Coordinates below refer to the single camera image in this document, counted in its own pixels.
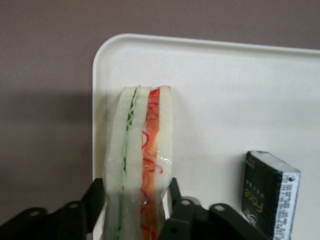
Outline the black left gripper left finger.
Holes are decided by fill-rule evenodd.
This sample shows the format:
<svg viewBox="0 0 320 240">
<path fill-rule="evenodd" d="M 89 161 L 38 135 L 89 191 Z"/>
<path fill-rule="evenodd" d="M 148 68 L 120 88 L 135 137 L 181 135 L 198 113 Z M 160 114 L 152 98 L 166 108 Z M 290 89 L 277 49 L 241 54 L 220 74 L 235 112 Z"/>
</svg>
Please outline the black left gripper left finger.
<svg viewBox="0 0 320 240">
<path fill-rule="evenodd" d="M 85 240 L 94 231 L 105 205 L 102 178 L 96 178 L 82 199 L 48 213 L 31 207 L 0 226 L 2 240 Z"/>
</svg>

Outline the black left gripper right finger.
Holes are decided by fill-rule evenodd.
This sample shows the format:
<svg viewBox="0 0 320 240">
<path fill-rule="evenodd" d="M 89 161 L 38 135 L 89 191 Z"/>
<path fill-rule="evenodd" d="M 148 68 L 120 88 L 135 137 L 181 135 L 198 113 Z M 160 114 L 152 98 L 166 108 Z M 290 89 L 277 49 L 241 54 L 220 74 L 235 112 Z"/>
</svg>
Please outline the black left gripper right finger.
<svg viewBox="0 0 320 240">
<path fill-rule="evenodd" d="M 172 211 L 165 221 L 160 240 L 267 240 L 231 206 L 213 204 L 204 209 L 194 201 L 183 198 L 174 177 L 168 188 Z"/>
</svg>

